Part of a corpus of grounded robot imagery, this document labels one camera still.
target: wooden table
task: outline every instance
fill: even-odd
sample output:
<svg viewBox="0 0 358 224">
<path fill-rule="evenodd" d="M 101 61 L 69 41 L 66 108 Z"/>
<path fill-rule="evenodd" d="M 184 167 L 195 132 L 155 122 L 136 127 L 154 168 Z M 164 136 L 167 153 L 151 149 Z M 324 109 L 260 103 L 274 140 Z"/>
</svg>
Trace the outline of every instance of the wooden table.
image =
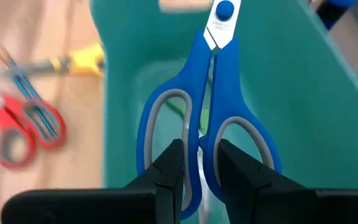
<svg viewBox="0 0 358 224">
<path fill-rule="evenodd" d="M 88 1 L 0 0 L 0 44 L 17 62 L 64 55 L 98 41 Z M 35 161 L 24 170 L 0 165 L 0 207 L 29 189 L 101 186 L 103 80 L 51 74 L 31 82 L 63 116 L 68 141 L 57 152 L 38 148 Z M 24 100 L 1 74 L 0 89 Z"/>
</svg>

